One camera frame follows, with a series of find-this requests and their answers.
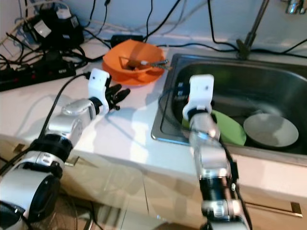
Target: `kitchen counter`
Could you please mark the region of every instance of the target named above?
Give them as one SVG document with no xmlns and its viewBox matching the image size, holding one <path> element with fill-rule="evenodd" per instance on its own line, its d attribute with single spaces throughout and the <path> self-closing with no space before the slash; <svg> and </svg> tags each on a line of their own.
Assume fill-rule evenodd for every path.
<svg viewBox="0 0 307 230">
<path fill-rule="evenodd" d="M 167 58 L 174 53 L 203 56 L 235 57 L 232 53 L 217 53 L 196 48 L 166 48 Z M 293 57 L 252 55 L 251 59 L 306 65 L 306 61 Z M 100 63 L 86 67 L 100 67 Z M 120 103 L 121 110 L 98 116 L 82 134 L 75 152 L 97 154 L 111 161 L 195 180 L 196 171 L 190 147 L 160 142 L 151 138 L 151 129 L 158 109 L 167 73 L 154 83 L 130 87 L 130 95 Z M 67 79 L 55 80 L 0 93 L 0 138 L 30 143 L 39 134 L 43 122 L 61 86 Z M 87 98 L 87 83 L 79 78 L 63 92 L 54 114 L 62 106 L 80 98 Z M 306 197 L 307 167 L 235 155 L 238 162 L 240 184 L 280 196 Z"/>
</svg>

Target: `white wall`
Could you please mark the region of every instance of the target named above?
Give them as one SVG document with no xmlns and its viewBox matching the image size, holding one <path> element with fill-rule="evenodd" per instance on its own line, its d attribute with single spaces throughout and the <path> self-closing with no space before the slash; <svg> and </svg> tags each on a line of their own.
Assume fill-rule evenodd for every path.
<svg viewBox="0 0 307 230">
<path fill-rule="evenodd" d="M 176 0 L 153 0 L 153 13 L 150 22 L 161 22 Z M 203 0 L 188 0 L 186 12 Z M 89 18 L 92 0 L 65 0 L 72 11 Z M 93 18 L 102 21 L 105 14 L 105 0 L 97 0 Z M 235 42 L 244 39 L 251 29 L 262 0 L 212 0 L 215 36 L 218 40 Z M 169 21 L 179 17 L 183 0 L 175 9 Z M 307 14 L 287 15 L 287 3 L 271 0 L 257 32 L 255 44 L 274 47 L 288 46 L 307 38 Z M 112 0 L 108 6 L 107 22 L 127 27 L 145 24 L 150 11 L 150 0 Z M 166 26 L 157 34 L 167 30 Z M 210 27 L 207 5 L 197 11 L 188 21 L 180 25 L 173 35 L 201 36 L 210 40 Z"/>
</svg>

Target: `stainless steel sink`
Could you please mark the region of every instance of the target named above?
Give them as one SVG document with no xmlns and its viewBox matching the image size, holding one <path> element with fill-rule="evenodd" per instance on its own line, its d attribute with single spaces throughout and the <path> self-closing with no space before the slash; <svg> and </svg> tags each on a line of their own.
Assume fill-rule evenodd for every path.
<svg viewBox="0 0 307 230">
<path fill-rule="evenodd" d="M 258 61 L 175 54 L 160 101 L 152 137 L 188 144 L 181 130 L 182 109 L 189 92 L 177 90 L 195 74 L 214 76 L 213 108 L 243 125 L 258 112 L 280 115 L 299 131 L 299 139 L 282 149 L 268 149 L 247 138 L 243 148 L 307 155 L 307 67 Z"/>
</svg>

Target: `power strip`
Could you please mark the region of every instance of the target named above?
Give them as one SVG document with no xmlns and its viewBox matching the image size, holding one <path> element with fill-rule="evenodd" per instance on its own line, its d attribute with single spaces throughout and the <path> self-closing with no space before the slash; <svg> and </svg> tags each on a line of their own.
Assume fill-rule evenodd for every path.
<svg viewBox="0 0 307 230">
<path fill-rule="evenodd" d="M 17 69 L 0 71 L 0 92 L 38 84 L 46 81 L 70 77 L 76 74 L 74 63 L 56 60 L 39 60 L 31 65 L 22 65 Z"/>
</svg>

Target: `green plate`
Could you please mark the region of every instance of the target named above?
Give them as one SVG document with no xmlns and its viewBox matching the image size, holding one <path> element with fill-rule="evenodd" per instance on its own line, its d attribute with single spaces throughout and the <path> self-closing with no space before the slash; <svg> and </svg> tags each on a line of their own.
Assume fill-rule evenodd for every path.
<svg viewBox="0 0 307 230">
<path fill-rule="evenodd" d="M 218 111 L 212 110 L 212 114 L 216 116 L 223 142 L 244 146 L 246 133 L 243 127 L 234 119 Z M 189 122 L 185 119 L 182 119 L 181 124 L 184 127 L 189 127 Z"/>
</svg>

